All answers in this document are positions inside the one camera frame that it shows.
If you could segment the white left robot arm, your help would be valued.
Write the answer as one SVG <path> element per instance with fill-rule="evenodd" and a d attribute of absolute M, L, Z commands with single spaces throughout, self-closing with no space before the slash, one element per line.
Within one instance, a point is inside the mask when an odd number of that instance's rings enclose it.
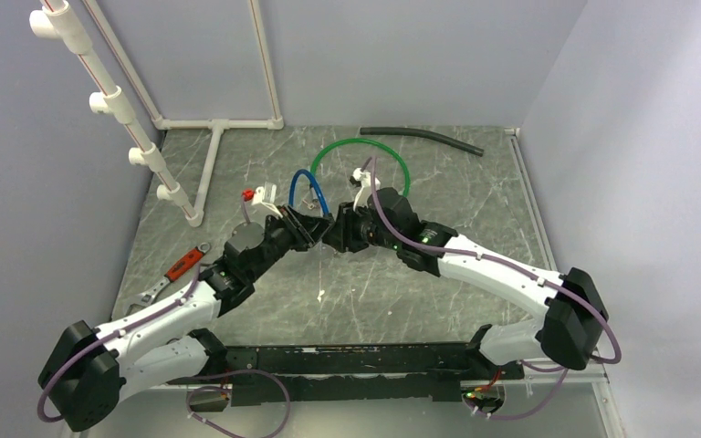
<path fill-rule="evenodd" d="M 83 320 L 68 326 L 38 376 L 37 417 L 81 432 L 155 385 L 218 381 L 228 349 L 208 324 L 242 305 L 287 253 L 316 246 L 334 225 L 331 214 L 279 206 L 263 224 L 239 225 L 222 254 L 172 295 L 95 328 Z"/>

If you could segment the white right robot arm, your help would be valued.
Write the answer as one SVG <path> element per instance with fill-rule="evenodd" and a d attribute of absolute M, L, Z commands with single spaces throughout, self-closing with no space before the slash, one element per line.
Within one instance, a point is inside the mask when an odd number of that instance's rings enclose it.
<path fill-rule="evenodd" d="M 539 358 L 584 370 L 607 331 L 608 312 L 587 272 L 520 264 L 453 228 L 420 219 L 393 188 L 377 190 L 364 206 L 342 203 L 323 242 L 339 252 L 391 249 L 415 271 L 479 287 L 527 312 L 529 318 L 519 323 L 486 324 L 467 342 L 466 366 L 479 379 L 512 362 Z"/>

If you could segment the blue cable lock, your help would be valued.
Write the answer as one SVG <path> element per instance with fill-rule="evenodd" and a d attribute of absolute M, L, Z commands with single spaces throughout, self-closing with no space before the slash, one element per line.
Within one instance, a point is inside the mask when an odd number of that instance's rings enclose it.
<path fill-rule="evenodd" d="M 319 185 L 315 175 L 306 169 L 299 169 L 299 170 L 295 171 L 295 173 L 293 174 L 291 181 L 290 181 L 290 184 L 289 184 L 289 188 L 288 188 L 288 205 L 292 208 L 295 207 L 296 190 L 297 190 L 298 180 L 300 177 L 304 177 L 305 179 L 308 180 L 309 189 L 315 194 L 315 197 L 319 202 L 319 208 L 321 210 L 322 215 L 329 216 L 330 209 L 329 209 L 328 203 L 326 201 L 326 198 L 324 196 L 324 193 L 323 193 L 322 189 L 320 188 L 320 185 Z"/>

